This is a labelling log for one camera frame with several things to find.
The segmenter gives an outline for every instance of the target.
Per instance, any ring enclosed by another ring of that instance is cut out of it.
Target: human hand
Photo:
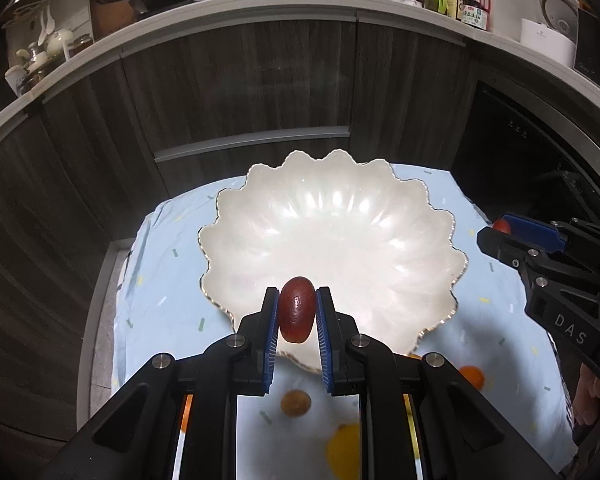
[[[573,397],[573,416],[580,425],[590,426],[598,419],[600,408],[600,379],[584,364],[580,366],[580,380]]]

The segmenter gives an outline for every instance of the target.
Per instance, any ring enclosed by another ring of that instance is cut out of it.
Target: pearlescent bowl
[[[429,205],[423,181],[399,180],[385,160],[292,152],[278,168],[252,166],[216,207],[216,222],[198,234],[208,259],[200,287],[234,330],[260,310],[268,286],[294,276],[328,286],[337,311],[398,354],[456,312],[451,288],[467,259],[451,245],[454,217]],[[278,354],[320,371],[315,323],[304,343],[280,336]]]

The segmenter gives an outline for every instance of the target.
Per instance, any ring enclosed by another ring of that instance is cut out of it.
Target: white countertop
[[[23,118],[23,109],[41,94],[55,94],[91,72],[116,59],[129,56],[154,44],[169,41],[223,25],[268,20],[309,18],[312,12],[332,10],[331,19],[353,20],[360,10],[367,11],[391,25],[390,20],[415,20],[426,27],[439,27],[447,36],[457,36],[488,44],[513,54],[557,77],[600,108],[600,87],[579,72],[550,59],[517,41],[469,27],[447,16],[392,0],[205,0],[167,10],[129,25],[77,54],[54,70],[32,90],[0,112],[0,130],[7,123]]]

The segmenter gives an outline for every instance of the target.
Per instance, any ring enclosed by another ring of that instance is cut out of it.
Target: light blue tablecloth
[[[440,352],[457,368],[479,366],[487,400],[560,470],[576,451],[571,409],[548,335],[524,314],[525,291],[517,272],[480,252],[475,235],[486,223],[449,172],[398,164],[394,171],[402,180],[423,180],[431,205],[455,215],[453,245],[469,260],[453,290],[458,312],[424,337],[418,353]],[[206,260],[197,236],[216,219],[218,192],[239,188],[244,180],[230,178],[186,192],[144,220],[118,294],[114,392],[152,355],[199,354],[231,332],[225,314],[200,291]],[[297,419],[280,411],[280,397],[292,388],[307,391],[313,401]],[[238,480],[332,478],[325,444],[340,424],[357,418],[355,399],[327,396],[319,376],[277,359],[270,394],[238,401]]]

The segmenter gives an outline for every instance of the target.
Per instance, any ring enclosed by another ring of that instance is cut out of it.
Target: metal bolt
[[[231,348],[240,348],[246,342],[247,338],[245,338],[245,336],[243,336],[242,334],[231,334],[226,339],[227,346],[230,346]]]
[[[424,360],[429,366],[433,366],[434,368],[440,368],[445,363],[445,358],[443,358],[440,354],[436,354],[435,352],[427,354]]]
[[[162,370],[171,364],[171,356],[169,354],[154,355],[154,358],[151,359],[151,364],[154,366],[154,368]]]
[[[351,344],[353,346],[357,346],[358,348],[369,346],[369,343],[371,343],[371,338],[368,335],[354,334],[351,336]]]

